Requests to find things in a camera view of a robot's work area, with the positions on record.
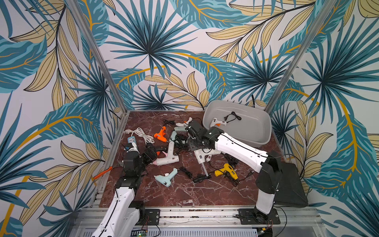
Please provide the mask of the white orange-trigger glue gun front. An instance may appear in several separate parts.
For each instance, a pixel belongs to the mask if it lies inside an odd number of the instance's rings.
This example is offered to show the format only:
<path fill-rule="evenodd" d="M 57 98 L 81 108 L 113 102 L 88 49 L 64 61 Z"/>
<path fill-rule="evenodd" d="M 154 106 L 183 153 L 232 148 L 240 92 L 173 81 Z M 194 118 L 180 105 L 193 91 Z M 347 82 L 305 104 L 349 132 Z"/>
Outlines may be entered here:
<path fill-rule="evenodd" d="M 213 118 L 211 123 L 210 123 L 210 127 L 221 126 L 221 125 L 227 125 L 227 122 L 218 120 L 217 118 Z"/>

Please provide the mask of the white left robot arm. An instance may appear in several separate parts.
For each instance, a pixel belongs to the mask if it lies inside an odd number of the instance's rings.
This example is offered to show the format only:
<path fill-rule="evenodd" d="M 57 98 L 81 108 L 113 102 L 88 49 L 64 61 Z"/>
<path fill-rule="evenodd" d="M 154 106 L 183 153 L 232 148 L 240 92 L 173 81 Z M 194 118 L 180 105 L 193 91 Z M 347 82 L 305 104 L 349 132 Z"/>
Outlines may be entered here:
<path fill-rule="evenodd" d="M 156 150 L 128 151 L 123 156 L 123 175 L 114 187 L 114 198 L 103 220 L 93 232 L 93 237 L 129 237 L 137 224 L 148 225 L 142 201 L 135 201 L 135 195 L 142 182 L 146 166 L 157 159 Z"/>

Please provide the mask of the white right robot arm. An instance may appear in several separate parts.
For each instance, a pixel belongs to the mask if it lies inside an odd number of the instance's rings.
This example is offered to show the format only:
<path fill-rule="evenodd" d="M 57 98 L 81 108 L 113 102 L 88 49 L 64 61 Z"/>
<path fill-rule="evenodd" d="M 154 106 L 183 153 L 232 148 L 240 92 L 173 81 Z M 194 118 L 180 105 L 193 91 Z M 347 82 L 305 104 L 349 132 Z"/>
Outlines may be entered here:
<path fill-rule="evenodd" d="M 197 121 L 191 121 L 185 129 L 201 148 L 231 155 L 258 173 L 256 186 L 259 191 L 255 211 L 269 215 L 282 178 L 281 159 L 271 157 L 268 152 L 253 148 L 215 126 L 206 129 Z"/>

